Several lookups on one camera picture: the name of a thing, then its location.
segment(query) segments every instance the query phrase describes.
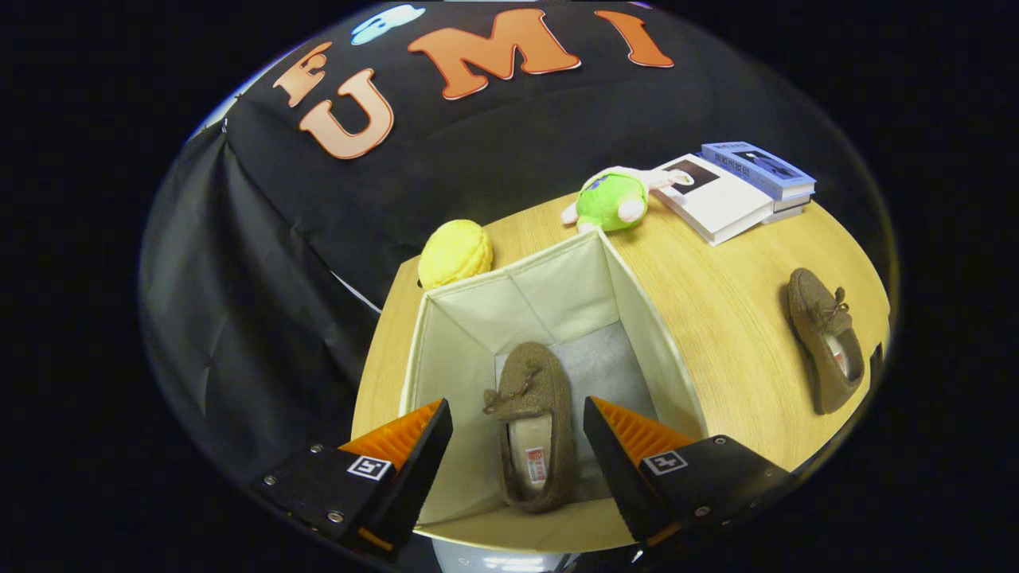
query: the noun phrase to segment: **blue book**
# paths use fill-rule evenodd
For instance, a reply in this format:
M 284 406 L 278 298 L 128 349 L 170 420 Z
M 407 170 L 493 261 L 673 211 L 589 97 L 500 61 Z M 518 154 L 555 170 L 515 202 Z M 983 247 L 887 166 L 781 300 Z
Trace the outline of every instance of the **blue book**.
M 776 202 L 776 211 L 809 203 L 817 183 L 797 167 L 746 142 L 704 144 L 701 154 L 766 193 Z

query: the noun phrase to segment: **black cloth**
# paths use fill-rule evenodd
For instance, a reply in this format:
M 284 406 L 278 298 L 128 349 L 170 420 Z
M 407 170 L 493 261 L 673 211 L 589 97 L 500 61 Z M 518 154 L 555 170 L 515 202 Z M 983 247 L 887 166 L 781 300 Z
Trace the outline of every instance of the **black cloth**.
M 251 479 L 306 440 L 348 436 L 377 320 L 399 264 L 441 223 L 492 222 L 577 191 L 609 165 L 649 168 L 702 143 L 747 141 L 817 179 L 815 199 L 863 246 L 886 285 L 890 229 L 849 143 L 799 92 L 699 29 L 630 3 L 542 3 L 576 69 L 514 77 L 463 99 L 407 46 L 446 27 L 488 37 L 496 13 L 535 5 L 429 3 L 371 42 L 351 32 L 391 3 L 311 38 L 184 146 L 153 207 L 142 320 L 167 400 L 227 473 Z M 672 68 L 639 66 L 594 15 L 636 15 Z M 324 41 L 325 77 L 294 108 L 273 83 Z M 394 114 L 380 146 L 330 156 L 298 128 L 320 101 L 351 133 L 367 117 L 336 89 L 372 68 Z M 394 356 L 392 360 L 406 360 Z

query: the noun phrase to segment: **green plush toy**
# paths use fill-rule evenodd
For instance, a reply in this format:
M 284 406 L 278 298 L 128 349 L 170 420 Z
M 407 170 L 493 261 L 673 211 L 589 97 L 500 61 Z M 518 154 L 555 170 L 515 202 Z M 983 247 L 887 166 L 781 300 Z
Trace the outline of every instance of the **green plush toy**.
M 648 192 L 667 187 L 667 175 L 627 167 L 609 167 L 581 188 L 577 201 L 562 211 L 562 224 L 577 223 L 577 231 L 600 227 L 605 232 L 629 228 L 647 213 Z

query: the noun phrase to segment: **orange letter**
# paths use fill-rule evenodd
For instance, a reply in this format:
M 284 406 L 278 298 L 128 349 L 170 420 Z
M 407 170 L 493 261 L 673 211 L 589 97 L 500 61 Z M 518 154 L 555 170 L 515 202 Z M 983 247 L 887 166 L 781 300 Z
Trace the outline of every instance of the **orange letter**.
M 362 69 L 336 90 L 340 96 L 353 97 L 368 114 L 368 126 L 363 132 L 348 134 L 330 113 L 329 100 L 319 102 L 298 125 L 302 132 L 311 133 L 329 155 L 338 159 L 361 157 L 382 143 L 392 129 L 392 108 L 372 84 L 373 73 L 372 68 Z
M 615 30 L 630 46 L 630 61 L 638 65 L 652 67 L 673 67 L 673 60 L 661 53 L 654 40 L 644 30 L 644 20 L 630 14 L 622 14 L 610 10 L 595 10 L 594 15 L 612 22 Z
M 332 46 L 332 42 L 319 44 L 317 48 L 308 52 L 307 56 L 290 66 L 290 69 L 284 71 L 279 80 L 276 80 L 276 83 L 272 85 L 273 88 L 282 86 L 283 90 L 290 95 L 290 107 L 301 103 L 308 92 L 311 92 L 312 88 L 318 86 L 318 83 L 325 77 L 324 71 L 321 73 L 311 72 L 325 65 L 325 56 L 322 52 L 326 51 L 329 46 Z
M 418 38 L 407 47 L 409 52 L 424 52 L 445 77 L 442 97 L 458 100 L 479 92 L 488 85 L 483 75 L 467 68 L 471 62 L 502 80 L 513 77 L 517 49 L 524 54 L 521 69 L 528 73 L 547 73 L 580 65 L 580 58 L 567 53 L 542 19 L 537 8 L 506 10 L 495 16 L 492 37 L 483 38 L 455 28 L 444 28 Z

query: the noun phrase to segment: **stuffed animal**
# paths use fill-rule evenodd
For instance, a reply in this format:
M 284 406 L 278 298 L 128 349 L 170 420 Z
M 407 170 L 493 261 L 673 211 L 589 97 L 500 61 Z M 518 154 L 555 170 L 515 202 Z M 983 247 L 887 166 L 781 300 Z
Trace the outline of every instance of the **stuffed animal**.
M 435 289 L 492 269 L 492 242 L 478 223 L 449 221 L 432 233 L 418 260 L 418 279 Z
M 578 232 L 595 227 L 605 232 L 632 227 L 647 212 L 649 190 L 669 185 L 662 171 L 603 169 L 584 184 L 577 200 L 562 211 L 562 224 L 577 223 Z

